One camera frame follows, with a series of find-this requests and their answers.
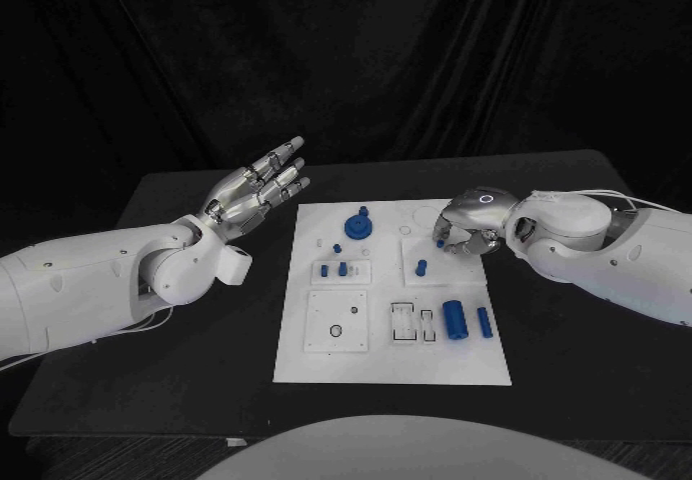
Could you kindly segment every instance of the robotic arm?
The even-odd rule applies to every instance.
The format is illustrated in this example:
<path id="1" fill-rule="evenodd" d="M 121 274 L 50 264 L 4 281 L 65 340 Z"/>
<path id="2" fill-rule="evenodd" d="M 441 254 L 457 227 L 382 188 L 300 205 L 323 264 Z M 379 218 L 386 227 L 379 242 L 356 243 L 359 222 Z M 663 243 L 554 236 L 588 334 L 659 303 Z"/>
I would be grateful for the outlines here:
<path id="1" fill-rule="evenodd" d="M 78 345 L 245 279 L 252 257 L 226 245 L 308 185 L 295 137 L 221 180 L 196 215 L 170 225 L 32 245 L 0 258 L 0 360 Z"/>
<path id="2" fill-rule="evenodd" d="M 610 196 L 657 208 L 618 211 L 590 198 Z M 441 212 L 432 239 L 453 227 L 468 240 L 445 251 L 481 255 L 507 247 L 552 281 L 644 315 L 692 325 L 692 215 L 610 190 L 533 192 L 519 201 L 499 189 L 479 187 L 457 196 Z"/>

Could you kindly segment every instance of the black table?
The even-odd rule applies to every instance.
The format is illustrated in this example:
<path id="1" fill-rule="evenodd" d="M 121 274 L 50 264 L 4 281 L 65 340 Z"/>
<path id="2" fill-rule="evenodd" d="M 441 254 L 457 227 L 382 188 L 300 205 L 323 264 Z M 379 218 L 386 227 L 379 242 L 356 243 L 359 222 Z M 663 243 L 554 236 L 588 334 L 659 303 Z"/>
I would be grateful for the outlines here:
<path id="1" fill-rule="evenodd" d="M 118 226 L 173 221 L 228 172 L 147 176 Z M 450 198 L 477 185 L 627 187 L 598 152 L 306 167 L 313 183 L 238 245 L 245 284 L 216 282 L 169 324 L 43 360 L 16 435 L 265 437 L 363 414 L 458 418 L 554 439 L 692 440 L 692 330 L 552 283 L 507 248 L 484 257 L 512 387 L 272 384 L 297 202 Z"/>

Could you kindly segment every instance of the table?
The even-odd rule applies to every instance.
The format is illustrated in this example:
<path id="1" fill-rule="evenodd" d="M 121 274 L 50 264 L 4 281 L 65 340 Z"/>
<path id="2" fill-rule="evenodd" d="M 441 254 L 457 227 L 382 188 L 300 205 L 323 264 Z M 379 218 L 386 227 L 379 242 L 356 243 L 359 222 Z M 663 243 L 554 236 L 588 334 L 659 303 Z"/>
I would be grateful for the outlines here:
<path id="1" fill-rule="evenodd" d="M 195 213 L 228 172 L 144 177 L 118 227 Z M 450 198 L 479 185 L 627 190 L 591 150 L 306 167 L 313 183 L 238 242 L 241 287 L 215 283 L 169 324 L 50 353 L 14 435 L 259 438 L 353 415 L 455 418 L 561 440 L 692 439 L 692 330 L 548 281 L 507 248 L 484 257 L 512 387 L 272 384 L 297 202 Z"/>

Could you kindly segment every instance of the white board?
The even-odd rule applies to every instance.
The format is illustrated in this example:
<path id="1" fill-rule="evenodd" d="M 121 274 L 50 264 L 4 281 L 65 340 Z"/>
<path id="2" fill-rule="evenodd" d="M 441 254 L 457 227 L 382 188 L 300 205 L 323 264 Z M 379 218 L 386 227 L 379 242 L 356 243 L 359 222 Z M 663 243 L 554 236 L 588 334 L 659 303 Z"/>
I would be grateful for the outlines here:
<path id="1" fill-rule="evenodd" d="M 298 206 L 275 382 L 512 385 L 480 257 L 460 258 L 445 254 L 430 239 L 447 203 L 443 199 Z M 373 230 L 366 239 L 352 240 L 343 224 L 362 205 L 369 210 Z M 463 235 L 455 232 L 450 241 L 458 241 Z M 336 243 L 342 246 L 339 254 L 333 250 Z M 405 280 L 405 272 L 411 267 L 415 271 L 421 253 L 430 255 L 431 276 L 427 283 L 425 277 L 417 277 L 422 283 L 415 284 Z M 316 262 L 365 259 L 370 262 L 369 284 L 313 285 Z M 366 292 L 366 351 L 306 352 L 308 300 L 317 291 Z M 463 340 L 447 337 L 443 303 L 448 300 L 463 304 L 468 327 L 468 338 Z M 412 344 L 398 346 L 392 343 L 391 304 L 395 302 L 414 303 L 417 319 L 421 310 L 431 310 L 434 343 L 422 341 L 421 332 Z M 487 309 L 494 334 L 489 339 L 480 331 L 479 307 Z"/>

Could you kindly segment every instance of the white robotic arm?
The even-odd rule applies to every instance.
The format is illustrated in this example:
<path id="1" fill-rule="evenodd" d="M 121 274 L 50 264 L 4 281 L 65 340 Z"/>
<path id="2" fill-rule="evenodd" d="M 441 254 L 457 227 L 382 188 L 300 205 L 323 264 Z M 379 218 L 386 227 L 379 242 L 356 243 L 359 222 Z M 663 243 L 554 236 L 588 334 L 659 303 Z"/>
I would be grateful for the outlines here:
<path id="1" fill-rule="evenodd" d="M 494 251 L 506 239 L 516 256 L 549 280 L 644 315 L 692 325 L 692 215 L 660 209 L 611 210 L 585 195 L 618 192 L 533 192 L 523 200 L 479 187 L 455 197 L 432 234 L 447 239 L 451 227 L 470 239 L 445 250 Z"/>
<path id="2" fill-rule="evenodd" d="M 169 225 L 62 238 L 0 258 L 0 360 L 98 339 L 245 279 L 252 257 L 226 242 L 308 185 L 295 137 L 216 184 L 197 215 Z"/>

